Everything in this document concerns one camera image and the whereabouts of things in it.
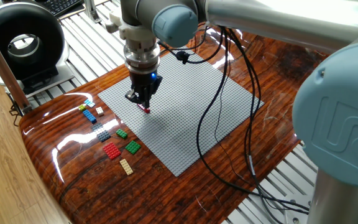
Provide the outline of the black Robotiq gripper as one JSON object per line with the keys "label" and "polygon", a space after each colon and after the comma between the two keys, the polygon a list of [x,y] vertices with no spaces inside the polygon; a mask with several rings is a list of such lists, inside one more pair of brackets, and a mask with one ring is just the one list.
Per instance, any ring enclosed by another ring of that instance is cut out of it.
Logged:
{"label": "black Robotiq gripper", "polygon": [[149,108],[151,97],[156,94],[163,77],[155,70],[145,74],[130,72],[130,79],[131,89],[124,96],[144,109]]}

